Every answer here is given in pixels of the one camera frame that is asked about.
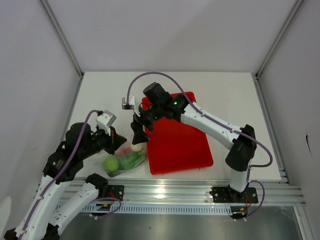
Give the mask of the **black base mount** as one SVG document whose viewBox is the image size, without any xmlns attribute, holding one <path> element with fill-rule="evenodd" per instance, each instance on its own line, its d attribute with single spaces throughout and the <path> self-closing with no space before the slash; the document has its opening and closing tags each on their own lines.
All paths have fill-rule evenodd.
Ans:
<svg viewBox="0 0 320 240">
<path fill-rule="evenodd" d="M 209 194 L 212 196 L 214 203 L 257 204 L 259 202 L 256 188 L 248 186 L 242 192 L 238 192 L 230 186 L 215 186 L 211 188 Z"/>
<path fill-rule="evenodd" d="M 109 185 L 107 189 L 107 197 L 123 200 L 124 197 L 124 185 Z"/>
</svg>

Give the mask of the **white egg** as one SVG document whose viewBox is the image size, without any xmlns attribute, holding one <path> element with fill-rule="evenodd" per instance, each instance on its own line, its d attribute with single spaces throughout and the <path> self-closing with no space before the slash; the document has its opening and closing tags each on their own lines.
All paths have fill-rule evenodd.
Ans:
<svg viewBox="0 0 320 240">
<path fill-rule="evenodd" d="M 141 151 L 143 148 L 143 146 L 141 144 L 135 144 L 135 145 L 131 145 L 131 149 L 134 151 L 134 152 L 139 152 Z"/>
</svg>

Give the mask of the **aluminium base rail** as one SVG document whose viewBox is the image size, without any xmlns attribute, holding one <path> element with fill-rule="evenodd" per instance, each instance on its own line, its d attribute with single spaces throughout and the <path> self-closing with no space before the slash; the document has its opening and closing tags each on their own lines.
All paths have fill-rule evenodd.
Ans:
<svg viewBox="0 0 320 240">
<path fill-rule="evenodd" d="M 225 187 L 227 180 L 110 179 L 110 185 L 123 185 L 125 204 L 205 205 L 213 204 L 212 187 Z M 305 206 L 301 187 L 287 183 L 264 182 L 263 206 Z"/>
</svg>

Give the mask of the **green bell pepper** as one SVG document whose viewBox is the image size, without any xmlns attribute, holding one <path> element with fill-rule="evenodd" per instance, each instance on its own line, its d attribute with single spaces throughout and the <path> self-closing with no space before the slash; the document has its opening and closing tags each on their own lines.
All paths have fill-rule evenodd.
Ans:
<svg viewBox="0 0 320 240">
<path fill-rule="evenodd" d="M 118 156 L 118 160 L 122 169 L 129 171 L 138 167 L 146 160 L 146 151 L 145 149 L 142 149 L 139 152 L 132 151 L 123 153 Z"/>
</svg>

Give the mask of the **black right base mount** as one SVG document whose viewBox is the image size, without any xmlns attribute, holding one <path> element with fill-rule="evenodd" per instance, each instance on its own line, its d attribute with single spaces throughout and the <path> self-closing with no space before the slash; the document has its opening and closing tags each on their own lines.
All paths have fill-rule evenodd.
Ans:
<svg viewBox="0 0 320 240">
<path fill-rule="evenodd" d="M 257 204 L 259 202 L 256 188 L 248 186 L 242 192 L 238 192 L 230 186 L 215 186 L 211 188 L 209 194 L 212 196 L 214 203 Z"/>
</svg>

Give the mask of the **red plastic tray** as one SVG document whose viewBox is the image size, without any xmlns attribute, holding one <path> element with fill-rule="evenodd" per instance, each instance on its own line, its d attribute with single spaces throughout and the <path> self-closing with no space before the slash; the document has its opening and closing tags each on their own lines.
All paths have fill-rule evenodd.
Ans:
<svg viewBox="0 0 320 240">
<path fill-rule="evenodd" d="M 211 167 L 214 159 L 204 132 L 165 117 L 153 123 L 153 130 L 144 129 L 149 169 L 162 175 Z"/>
</svg>

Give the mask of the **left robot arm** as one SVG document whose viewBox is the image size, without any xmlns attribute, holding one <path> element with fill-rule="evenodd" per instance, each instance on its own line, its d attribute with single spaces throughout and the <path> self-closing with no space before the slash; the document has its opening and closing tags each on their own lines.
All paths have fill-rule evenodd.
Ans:
<svg viewBox="0 0 320 240">
<path fill-rule="evenodd" d="M 80 190 L 62 208 L 57 204 L 83 161 L 101 151 L 111 155 L 127 139 L 116 133 L 114 127 L 91 130 L 85 122 L 74 123 L 65 134 L 65 140 L 51 154 L 43 169 L 40 186 L 27 214 L 19 226 L 4 234 L 6 240 L 58 240 L 65 227 L 80 211 L 94 200 L 116 200 L 109 190 L 108 180 L 97 173 L 89 175 Z"/>
</svg>

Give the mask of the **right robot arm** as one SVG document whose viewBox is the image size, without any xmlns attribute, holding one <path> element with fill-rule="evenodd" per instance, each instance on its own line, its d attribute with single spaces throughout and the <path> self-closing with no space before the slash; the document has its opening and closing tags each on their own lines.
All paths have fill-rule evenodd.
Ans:
<svg viewBox="0 0 320 240">
<path fill-rule="evenodd" d="M 192 101 L 184 91 L 171 96 L 157 82 L 147 86 L 143 94 L 150 101 L 146 109 L 140 107 L 129 93 L 122 100 L 122 107 L 134 112 L 130 125 L 133 130 L 132 144 L 149 142 L 150 137 L 145 129 L 152 131 L 153 124 L 162 118 L 194 127 L 217 140 L 229 151 L 225 158 L 231 173 L 228 196 L 234 202 L 245 198 L 250 162 L 257 149 L 254 128 L 248 124 L 240 127 L 215 118 Z"/>
</svg>

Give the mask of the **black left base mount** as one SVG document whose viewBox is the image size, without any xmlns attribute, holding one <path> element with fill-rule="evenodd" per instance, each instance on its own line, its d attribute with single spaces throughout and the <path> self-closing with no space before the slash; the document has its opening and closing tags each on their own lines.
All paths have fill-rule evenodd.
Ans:
<svg viewBox="0 0 320 240">
<path fill-rule="evenodd" d="M 107 197 L 123 200 L 124 197 L 124 185 L 109 185 L 107 189 Z"/>
</svg>

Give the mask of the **green custard apple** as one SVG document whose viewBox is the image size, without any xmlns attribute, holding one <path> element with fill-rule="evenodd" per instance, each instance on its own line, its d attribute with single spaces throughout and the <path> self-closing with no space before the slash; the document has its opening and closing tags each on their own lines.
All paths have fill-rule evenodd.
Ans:
<svg viewBox="0 0 320 240">
<path fill-rule="evenodd" d="M 116 156 L 110 155 L 104 160 L 103 166 L 108 173 L 113 173 L 119 169 L 120 164 Z"/>
</svg>

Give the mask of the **red chili pepper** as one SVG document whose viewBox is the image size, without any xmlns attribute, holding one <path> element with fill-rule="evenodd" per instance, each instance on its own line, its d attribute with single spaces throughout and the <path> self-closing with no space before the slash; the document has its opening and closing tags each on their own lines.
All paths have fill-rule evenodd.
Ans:
<svg viewBox="0 0 320 240">
<path fill-rule="evenodd" d="M 130 147 L 125 147 L 125 148 L 121 148 L 117 150 L 117 154 L 121 155 L 121 154 L 126 154 L 126 153 L 130 153 L 133 150 Z"/>
</svg>

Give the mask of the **clear dotted zip bag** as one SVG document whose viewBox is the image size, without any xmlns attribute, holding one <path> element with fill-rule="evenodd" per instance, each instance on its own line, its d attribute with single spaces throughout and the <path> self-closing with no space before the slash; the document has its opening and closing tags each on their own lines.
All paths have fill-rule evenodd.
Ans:
<svg viewBox="0 0 320 240">
<path fill-rule="evenodd" d="M 132 144 L 133 134 L 126 137 L 114 154 L 106 151 L 95 154 L 89 162 L 99 167 L 109 177 L 116 177 L 128 171 L 138 168 L 148 158 L 147 144 Z"/>
</svg>

